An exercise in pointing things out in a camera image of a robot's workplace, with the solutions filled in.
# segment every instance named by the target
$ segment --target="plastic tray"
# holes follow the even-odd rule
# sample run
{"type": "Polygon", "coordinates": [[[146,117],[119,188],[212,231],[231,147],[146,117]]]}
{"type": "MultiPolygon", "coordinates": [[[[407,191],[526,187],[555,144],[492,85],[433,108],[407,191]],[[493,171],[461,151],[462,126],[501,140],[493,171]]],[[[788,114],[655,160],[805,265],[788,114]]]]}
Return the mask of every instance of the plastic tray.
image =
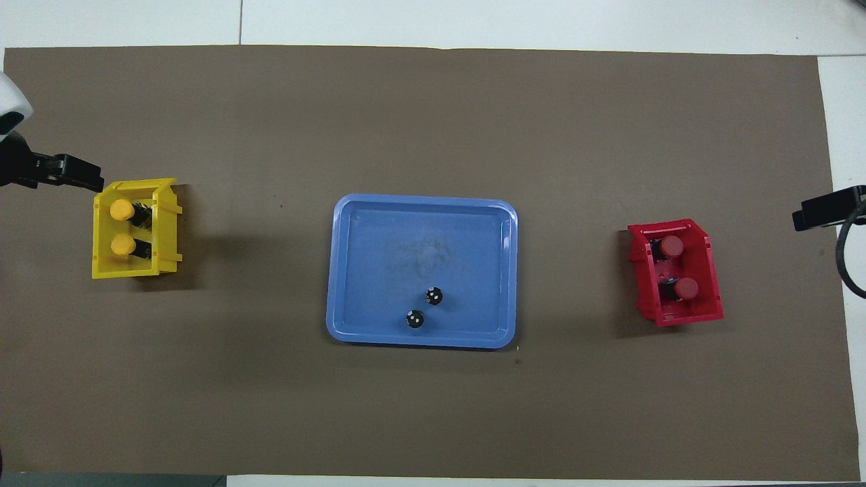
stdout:
{"type": "Polygon", "coordinates": [[[492,199],[350,194],[333,211],[327,329],[337,340],[500,348],[514,338],[517,212],[492,199]],[[443,291],[437,306],[424,300],[443,291]],[[417,309],[424,324],[411,328],[417,309]]]}

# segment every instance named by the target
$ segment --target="brown mat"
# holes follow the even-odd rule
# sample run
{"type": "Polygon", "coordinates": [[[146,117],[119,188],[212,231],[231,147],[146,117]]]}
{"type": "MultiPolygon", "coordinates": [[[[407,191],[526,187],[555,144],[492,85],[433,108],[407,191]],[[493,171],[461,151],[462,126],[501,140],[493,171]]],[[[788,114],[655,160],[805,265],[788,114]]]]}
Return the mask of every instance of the brown mat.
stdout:
{"type": "Polygon", "coordinates": [[[10,49],[20,127],[174,176],[173,276],[90,279],[81,189],[0,190],[0,443],[27,471],[858,480],[815,58],[324,47],[10,49]],[[520,214],[500,352],[325,330],[349,192],[520,214]],[[656,329],[627,224],[713,238],[723,321],[656,329]]]}

